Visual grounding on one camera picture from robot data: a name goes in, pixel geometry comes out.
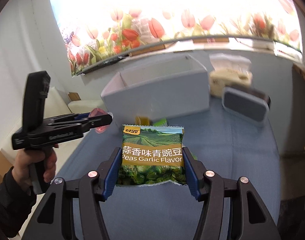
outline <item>silver bolt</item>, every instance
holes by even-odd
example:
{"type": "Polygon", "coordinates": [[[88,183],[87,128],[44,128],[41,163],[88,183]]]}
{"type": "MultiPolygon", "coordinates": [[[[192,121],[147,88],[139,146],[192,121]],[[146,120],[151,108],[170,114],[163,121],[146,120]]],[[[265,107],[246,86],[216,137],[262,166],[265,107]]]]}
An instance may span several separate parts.
{"type": "Polygon", "coordinates": [[[248,179],[247,177],[241,177],[241,178],[240,178],[240,181],[241,181],[242,183],[248,183],[248,182],[249,182],[249,179],[248,179]]]}
{"type": "Polygon", "coordinates": [[[88,172],[88,177],[93,178],[93,177],[96,177],[96,176],[97,176],[97,171],[90,171],[90,172],[88,172]]]}
{"type": "Polygon", "coordinates": [[[63,179],[62,178],[56,178],[55,180],[54,180],[54,183],[55,184],[60,184],[60,183],[62,183],[63,182],[63,179]]]}
{"type": "Polygon", "coordinates": [[[214,177],[214,172],[213,171],[206,171],[206,176],[214,177]]]}

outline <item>black sleeve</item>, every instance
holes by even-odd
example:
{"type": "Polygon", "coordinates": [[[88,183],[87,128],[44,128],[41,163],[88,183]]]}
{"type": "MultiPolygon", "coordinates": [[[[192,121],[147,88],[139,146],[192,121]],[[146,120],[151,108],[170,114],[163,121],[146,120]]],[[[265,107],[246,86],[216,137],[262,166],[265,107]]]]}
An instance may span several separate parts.
{"type": "Polygon", "coordinates": [[[0,228],[7,237],[15,237],[36,203],[36,195],[25,193],[14,180],[12,168],[0,184],[0,228]]]}

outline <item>yellow logo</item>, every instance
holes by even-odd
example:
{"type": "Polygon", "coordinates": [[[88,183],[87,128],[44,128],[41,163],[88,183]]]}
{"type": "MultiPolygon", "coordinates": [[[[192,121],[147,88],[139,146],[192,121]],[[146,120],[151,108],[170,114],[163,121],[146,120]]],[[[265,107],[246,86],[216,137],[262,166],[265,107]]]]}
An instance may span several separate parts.
{"type": "Polygon", "coordinates": [[[124,133],[138,135],[140,134],[140,127],[136,126],[125,126],[124,133]]]}

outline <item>open storage box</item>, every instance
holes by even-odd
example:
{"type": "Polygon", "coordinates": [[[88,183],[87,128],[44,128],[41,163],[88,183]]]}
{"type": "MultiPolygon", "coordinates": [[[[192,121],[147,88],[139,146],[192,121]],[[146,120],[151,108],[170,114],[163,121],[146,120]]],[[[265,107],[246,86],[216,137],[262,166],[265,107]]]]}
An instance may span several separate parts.
{"type": "Polygon", "coordinates": [[[151,120],[201,112],[209,108],[206,68],[190,55],[118,72],[101,93],[120,127],[135,116],[151,120]]]}

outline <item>blue fabric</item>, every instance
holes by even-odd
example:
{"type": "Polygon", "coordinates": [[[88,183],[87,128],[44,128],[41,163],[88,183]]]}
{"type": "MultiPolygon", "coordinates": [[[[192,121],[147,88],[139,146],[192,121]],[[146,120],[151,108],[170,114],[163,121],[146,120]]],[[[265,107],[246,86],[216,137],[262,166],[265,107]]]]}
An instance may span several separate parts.
{"type": "MultiPolygon", "coordinates": [[[[209,170],[220,176],[249,178],[275,223],[280,206],[279,154],[270,124],[254,126],[211,99],[210,109],[190,116],[169,119],[183,126],[183,144],[209,170]]],[[[78,145],[58,177],[78,179],[107,160],[115,147],[121,147],[122,133],[113,124],[102,134],[94,130],[78,145]]],[[[187,186],[166,183],[148,187],[115,187],[112,196],[101,203],[111,240],[193,239],[202,203],[190,195],[187,186]]],[[[82,239],[78,200],[74,200],[75,231],[82,239]]],[[[229,200],[225,199],[220,239],[226,239],[229,200]]]]}

